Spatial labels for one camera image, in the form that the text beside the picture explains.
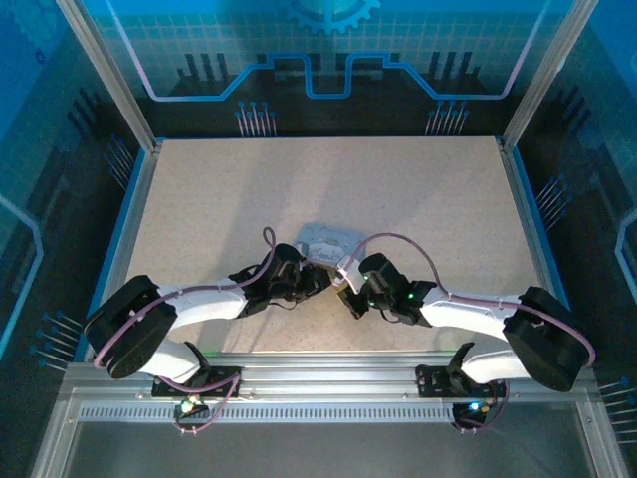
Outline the aluminium mounting rail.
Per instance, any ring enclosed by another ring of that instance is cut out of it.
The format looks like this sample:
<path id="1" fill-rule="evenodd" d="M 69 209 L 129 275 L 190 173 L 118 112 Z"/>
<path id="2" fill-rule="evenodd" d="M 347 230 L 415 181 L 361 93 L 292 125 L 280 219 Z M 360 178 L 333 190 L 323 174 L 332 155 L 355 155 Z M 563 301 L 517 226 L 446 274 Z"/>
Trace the aluminium mounting rail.
<path id="1" fill-rule="evenodd" d="M 448 351 L 365 353 L 220 353 L 212 365 L 239 366 L 239 397 L 263 402 L 388 402 L 418 398 L 415 369 L 446 365 Z M 149 401 L 153 380 L 138 373 L 112 379 L 87 362 L 66 370 L 59 398 Z"/>

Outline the right base connector with LED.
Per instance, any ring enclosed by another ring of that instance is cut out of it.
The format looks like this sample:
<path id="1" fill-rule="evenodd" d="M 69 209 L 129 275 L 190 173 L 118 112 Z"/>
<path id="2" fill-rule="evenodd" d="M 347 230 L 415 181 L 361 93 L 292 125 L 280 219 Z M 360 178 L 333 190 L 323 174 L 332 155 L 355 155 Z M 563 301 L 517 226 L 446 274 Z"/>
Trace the right base connector with LED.
<path id="1" fill-rule="evenodd" d="M 481 401 L 455 403 L 452 407 L 452 425 L 460 431 L 478 430 L 486 424 L 491 408 L 490 404 Z"/>

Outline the base connector with led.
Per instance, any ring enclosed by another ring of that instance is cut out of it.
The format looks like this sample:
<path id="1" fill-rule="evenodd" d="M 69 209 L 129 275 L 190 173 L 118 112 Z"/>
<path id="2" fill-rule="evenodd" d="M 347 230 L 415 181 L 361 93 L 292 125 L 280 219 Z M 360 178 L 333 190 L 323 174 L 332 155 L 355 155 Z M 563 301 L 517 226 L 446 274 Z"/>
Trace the base connector with led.
<path id="1" fill-rule="evenodd" d="M 189 394 L 177 405 L 175 419 L 180 421 L 208 410 L 199 394 Z"/>
<path id="2" fill-rule="evenodd" d="M 481 401 L 455 403 L 452 407 L 452 425 L 460 431 L 478 430 L 486 424 L 491 408 L 490 404 Z"/>

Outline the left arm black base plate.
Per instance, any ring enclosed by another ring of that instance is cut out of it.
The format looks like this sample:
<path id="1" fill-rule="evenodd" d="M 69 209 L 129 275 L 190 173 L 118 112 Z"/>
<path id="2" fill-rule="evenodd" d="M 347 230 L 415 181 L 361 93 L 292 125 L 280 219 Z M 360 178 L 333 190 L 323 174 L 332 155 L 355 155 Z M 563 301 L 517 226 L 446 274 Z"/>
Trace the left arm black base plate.
<path id="1" fill-rule="evenodd" d="M 226 396 L 237 379 L 231 397 L 239 395 L 242 369 L 239 366 L 211 366 L 199 372 L 185 384 L 174 383 L 157 377 L 151 388 L 151 396 L 155 398 L 176 398 L 198 395 L 205 398 L 222 398 Z"/>

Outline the aluminium frame post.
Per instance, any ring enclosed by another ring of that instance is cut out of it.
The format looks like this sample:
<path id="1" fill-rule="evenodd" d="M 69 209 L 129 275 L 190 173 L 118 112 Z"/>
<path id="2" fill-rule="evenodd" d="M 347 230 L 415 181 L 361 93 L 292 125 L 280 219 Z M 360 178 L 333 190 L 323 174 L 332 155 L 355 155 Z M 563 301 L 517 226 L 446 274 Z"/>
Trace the aluminium frame post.
<path id="1" fill-rule="evenodd" d="M 512 154 L 527 126 L 562 70 L 599 0 L 572 0 L 501 140 L 503 153 Z"/>
<path id="2" fill-rule="evenodd" d="M 146 153 L 154 154 L 158 150 L 157 139 L 84 2 L 82 0 L 55 0 L 55 2 L 140 147 Z"/>

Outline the aluminium table side rail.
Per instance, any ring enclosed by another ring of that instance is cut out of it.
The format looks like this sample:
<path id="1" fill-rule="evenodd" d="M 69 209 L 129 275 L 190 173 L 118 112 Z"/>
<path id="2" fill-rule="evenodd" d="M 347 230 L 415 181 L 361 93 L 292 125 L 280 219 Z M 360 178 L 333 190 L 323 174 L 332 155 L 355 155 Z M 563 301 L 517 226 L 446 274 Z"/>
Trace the aluminium table side rail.
<path id="1" fill-rule="evenodd" d="M 89 315 L 125 283 L 160 149 L 161 143 L 154 152 L 145 152 L 142 149 L 135 160 L 89 307 Z"/>
<path id="2" fill-rule="evenodd" d="M 534 361 L 556 362 L 572 353 L 585 353 L 577 337 L 564 329 L 579 329 L 549 250 L 546 232 L 520 154 L 496 138 L 505 173 L 525 232 L 539 284 L 520 295 L 515 313 L 505 320 L 505 335 L 516 352 Z"/>

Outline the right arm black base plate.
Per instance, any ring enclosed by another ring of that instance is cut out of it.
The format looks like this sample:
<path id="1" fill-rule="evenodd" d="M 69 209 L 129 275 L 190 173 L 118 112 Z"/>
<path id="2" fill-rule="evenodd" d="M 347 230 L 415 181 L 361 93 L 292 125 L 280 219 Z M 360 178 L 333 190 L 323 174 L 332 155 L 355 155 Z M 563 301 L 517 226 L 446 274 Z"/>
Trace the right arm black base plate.
<path id="1" fill-rule="evenodd" d="M 415 368 L 420 398 L 504 398 L 506 387 L 496 381 L 477 383 L 461 370 L 420 364 Z"/>

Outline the left base connector with LED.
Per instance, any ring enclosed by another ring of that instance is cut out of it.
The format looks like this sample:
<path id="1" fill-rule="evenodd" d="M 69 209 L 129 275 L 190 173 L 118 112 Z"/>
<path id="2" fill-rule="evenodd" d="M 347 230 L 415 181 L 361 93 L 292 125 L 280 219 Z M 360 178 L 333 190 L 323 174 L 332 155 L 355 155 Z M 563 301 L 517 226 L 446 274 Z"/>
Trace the left base connector with LED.
<path id="1" fill-rule="evenodd" d="M 180 421 L 208 410 L 199 394 L 189 394 L 177 405 L 175 419 Z"/>

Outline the pastel cartoon tin box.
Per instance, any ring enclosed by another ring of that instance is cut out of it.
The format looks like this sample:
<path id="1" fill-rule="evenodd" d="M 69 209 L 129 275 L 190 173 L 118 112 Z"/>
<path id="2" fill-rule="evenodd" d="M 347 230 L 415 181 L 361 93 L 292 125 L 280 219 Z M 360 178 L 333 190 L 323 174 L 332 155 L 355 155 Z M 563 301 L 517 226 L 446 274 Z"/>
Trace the pastel cartoon tin box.
<path id="1" fill-rule="evenodd" d="M 328 269 L 346 264 L 366 235 L 342 227 L 322 223 L 305 223 L 293 246 L 311 263 Z"/>

